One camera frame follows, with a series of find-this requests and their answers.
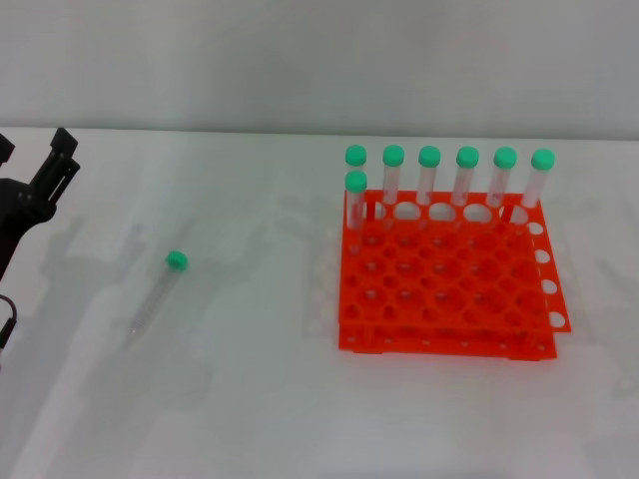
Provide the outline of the orange test tube rack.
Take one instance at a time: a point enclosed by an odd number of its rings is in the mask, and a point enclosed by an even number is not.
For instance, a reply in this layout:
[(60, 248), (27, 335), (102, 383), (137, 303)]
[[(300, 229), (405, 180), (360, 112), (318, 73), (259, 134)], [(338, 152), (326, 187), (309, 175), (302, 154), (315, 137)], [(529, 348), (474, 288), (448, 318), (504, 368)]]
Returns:
[(344, 229), (338, 346), (355, 353), (451, 354), (545, 360), (571, 329), (542, 207), (514, 221), (508, 194), (464, 208), (437, 192), (416, 219), (364, 196), (363, 225)]

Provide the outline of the clear test tube green cap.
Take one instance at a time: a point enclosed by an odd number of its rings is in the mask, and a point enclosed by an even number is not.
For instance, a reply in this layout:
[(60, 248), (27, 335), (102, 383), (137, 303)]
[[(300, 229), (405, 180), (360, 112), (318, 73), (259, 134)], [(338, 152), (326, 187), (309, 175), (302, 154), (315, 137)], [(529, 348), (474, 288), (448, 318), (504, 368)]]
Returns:
[(350, 145), (344, 153), (344, 161), (349, 172), (362, 172), (367, 160), (367, 152), (362, 145)]
[(361, 250), (361, 236), (364, 218), (364, 196), (367, 187), (367, 178), (362, 171), (350, 171), (344, 180), (346, 190), (346, 226), (350, 231), (348, 245), (349, 253), (359, 254)]
[(536, 150), (531, 158), (531, 173), (524, 189), (521, 205), (532, 209), (541, 198), (546, 179), (555, 164), (555, 155), (549, 149)]
[(170, 250), (165, 258), (163, 270), (150, 289), (147, 297), (142, 302), (138, 312), (129, 328), (129, 336), (133, 338), (142, 332), (150, 319), (156, 313), (156, 310), (162, 303), (164, 297), (169, 293), (174, 283), (189, 269), (189, 259), (185, 253), (180, 250)]
[(416, 201), (419, 205), (427, 206), (432, 201), (436, 172), (440, 160), (440, 150), (435, 146), (425, 146), (419, 151), (420, 173), (416, 190)]
[(382, 161), (384, 164), (382, 203), (385, 209), (383, 224), (385, 229), (389, 231), (394, 222), (393, 209), (397, 203), (400, 168), (404, 161), (404, 149), (399, 145), (389, 145), (385, 147), (382, 153)]
[(490, 208), (496, 209), (501, 206), (510, 174), (516, 165), (516, 161), (517, 153), (511, 147), (500, 147), (495, 151), (493, 156), (493, 172), (486, 194), (486, 204)]
[(451, 194), (451, 202), (456, 207), (463, 207), (473, 178), (474, 169), (478, 164), (479, 153), (471, 146), (461, 147), (456, 154), (457, 171)]

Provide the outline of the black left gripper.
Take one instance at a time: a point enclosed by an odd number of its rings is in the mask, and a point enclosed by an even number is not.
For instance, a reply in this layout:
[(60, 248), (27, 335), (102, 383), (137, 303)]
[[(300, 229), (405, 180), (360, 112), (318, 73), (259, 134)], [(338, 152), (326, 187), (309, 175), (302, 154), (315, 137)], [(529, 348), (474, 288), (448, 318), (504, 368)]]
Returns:
[[(51, 152), (30, 185), (0, 179), (0, 280), (23, 235), (49, 221), (57, 202), (80, 170), (73, 159), (78, 141), (58, 128), (50, 143)], [(9, 161), (15, 145), (0, 134), (0, 166)]]

